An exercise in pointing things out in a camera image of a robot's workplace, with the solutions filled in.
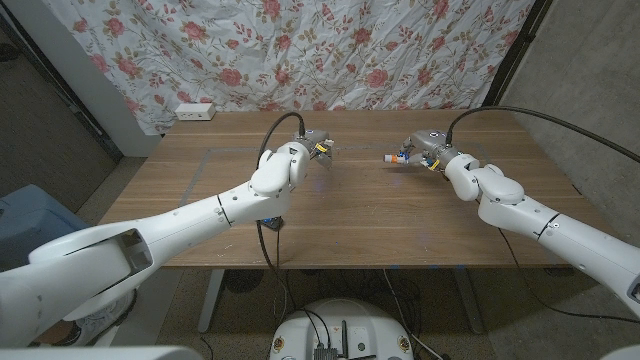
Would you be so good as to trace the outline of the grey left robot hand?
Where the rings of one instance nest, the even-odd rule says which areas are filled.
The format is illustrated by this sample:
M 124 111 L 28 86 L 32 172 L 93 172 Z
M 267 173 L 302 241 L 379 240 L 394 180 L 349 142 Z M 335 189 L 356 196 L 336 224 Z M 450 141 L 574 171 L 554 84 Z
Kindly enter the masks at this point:
M 315 160 L 325 169 L 332 166 L 332 148 L 334 141 L 325 130 L 306 130 L 303 135 L 295 134 L 293 140 L 309 151 L 309 159 Z

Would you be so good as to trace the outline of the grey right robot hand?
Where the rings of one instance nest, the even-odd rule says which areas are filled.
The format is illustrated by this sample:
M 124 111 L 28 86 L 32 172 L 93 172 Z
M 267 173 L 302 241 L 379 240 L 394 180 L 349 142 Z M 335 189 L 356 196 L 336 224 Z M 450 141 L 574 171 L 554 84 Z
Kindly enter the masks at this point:
M 446 144 L 446 134 L 437 130 L 419 130 L 402 143 L 397 157 L 407 165 L 421 165 L 443 172 L 448 163 L 461 152 Z

